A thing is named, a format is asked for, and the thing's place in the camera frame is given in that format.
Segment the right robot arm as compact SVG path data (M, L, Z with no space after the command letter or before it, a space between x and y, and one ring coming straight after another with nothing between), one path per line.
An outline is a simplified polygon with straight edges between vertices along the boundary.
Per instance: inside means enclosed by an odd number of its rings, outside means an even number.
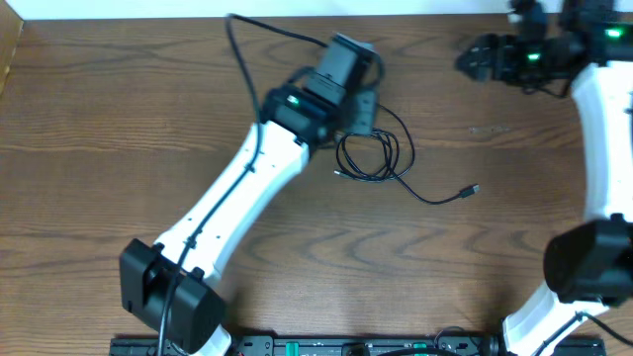
M526 303L485 337L482 355L558 355L601 351L571 340L632 297L632 27L611 1L567 1L560 34L549 37L536 0L513 1L512 35L480 36L455 62L477 81L546 92L560 80L578 110L583 134L586 199L581 225L554 237L544 279Z

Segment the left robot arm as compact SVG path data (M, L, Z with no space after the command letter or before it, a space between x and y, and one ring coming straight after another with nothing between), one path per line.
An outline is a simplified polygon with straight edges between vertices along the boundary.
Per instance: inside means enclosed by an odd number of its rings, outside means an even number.
M226 302L215 287L270 201L337 133L366 134L382 60L373 46L335 35L317 67L271 89L238 152L198 203L152 244L133 239L119 258L123 308L157 331L152 355L224 355Z

